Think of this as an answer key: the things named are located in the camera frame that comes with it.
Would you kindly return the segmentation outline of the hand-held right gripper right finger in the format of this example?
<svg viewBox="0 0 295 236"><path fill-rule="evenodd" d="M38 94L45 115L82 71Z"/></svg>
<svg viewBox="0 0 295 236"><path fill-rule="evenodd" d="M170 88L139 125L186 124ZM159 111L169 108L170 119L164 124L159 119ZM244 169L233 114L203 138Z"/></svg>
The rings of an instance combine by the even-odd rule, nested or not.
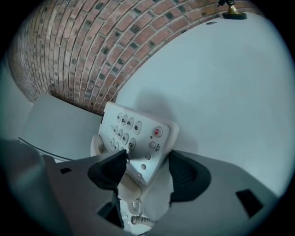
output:
<svg viewBox="0 0 295 236"><path fill-rule="evenodd" d="M171 151L148 207L160 213L144 236L249 236L278 198L242 168L193 153Z"/></svg>

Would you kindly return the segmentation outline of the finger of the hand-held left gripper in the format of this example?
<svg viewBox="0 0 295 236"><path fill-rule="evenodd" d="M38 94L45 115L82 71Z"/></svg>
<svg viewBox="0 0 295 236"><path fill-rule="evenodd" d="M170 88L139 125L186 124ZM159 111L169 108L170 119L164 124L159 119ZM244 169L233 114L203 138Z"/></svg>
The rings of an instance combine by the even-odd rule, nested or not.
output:
<svg viewBox="0 0 295 236"><path fill-rule="evenodd" d="M69 222L47 175L44 158L17 140L0 139L0 172L25 215L49 236L69 236Z"/></svg>

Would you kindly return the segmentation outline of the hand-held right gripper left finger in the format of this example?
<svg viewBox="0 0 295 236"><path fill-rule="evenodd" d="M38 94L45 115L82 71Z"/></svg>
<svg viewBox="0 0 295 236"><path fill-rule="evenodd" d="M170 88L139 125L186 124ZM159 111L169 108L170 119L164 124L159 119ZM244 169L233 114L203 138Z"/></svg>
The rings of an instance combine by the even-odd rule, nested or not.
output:
<svg viewBox="0 0 295 236"><path fill-rule="evenodd" d="M62 163L49 156L43 159L72 236L129 236L118 199L127 167L125 150Z"/></svg>

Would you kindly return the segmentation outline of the white desk telephone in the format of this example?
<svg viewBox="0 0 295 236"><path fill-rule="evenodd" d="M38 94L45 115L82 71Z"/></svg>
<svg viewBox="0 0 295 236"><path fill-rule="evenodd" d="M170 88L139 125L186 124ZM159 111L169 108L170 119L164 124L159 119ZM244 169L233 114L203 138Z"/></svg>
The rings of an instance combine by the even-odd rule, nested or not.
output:
<svg viewBox="0 0 295 236"><path fill-rule="evenodd" d="M141 235L154 226L143 200L172 150L179 126L157 116L113 102L104 108L99 132L90 145L92 156L125 150L127 165L118 185L124 230Z"/></svg>

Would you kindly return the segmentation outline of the white desk with drawers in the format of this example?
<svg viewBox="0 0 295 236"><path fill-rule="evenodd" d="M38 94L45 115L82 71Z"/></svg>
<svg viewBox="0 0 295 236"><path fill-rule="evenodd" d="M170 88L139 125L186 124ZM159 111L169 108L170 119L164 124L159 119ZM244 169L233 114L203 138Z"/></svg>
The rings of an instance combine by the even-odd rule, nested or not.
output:
<svg viewBox="0 0 295 236"><path fill-rule="evenodd" d="M278 198L275 208L295 170L295 63L270 20L212 21L161 48L116 103L177 122L174 150L242 168ZM156 220L157 181L169 182L163 170L143 200Z"/></svg>

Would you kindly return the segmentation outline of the white shade table lamp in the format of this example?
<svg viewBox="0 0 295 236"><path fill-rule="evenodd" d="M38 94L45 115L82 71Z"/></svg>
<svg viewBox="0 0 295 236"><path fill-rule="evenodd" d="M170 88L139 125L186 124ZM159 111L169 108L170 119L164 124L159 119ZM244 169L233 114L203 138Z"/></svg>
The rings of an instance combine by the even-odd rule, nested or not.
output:
<svg viewBox="0 0 295 236"><path fill-rule="evenodd" d="M230 19L230 20L246 20L247 15L243 12L239 12L235 8L235 1L234 0L219 0L218 1L218 7L223 6L224 4L228 5L227 12L223 12L222 16L224 19Z"/></svg>

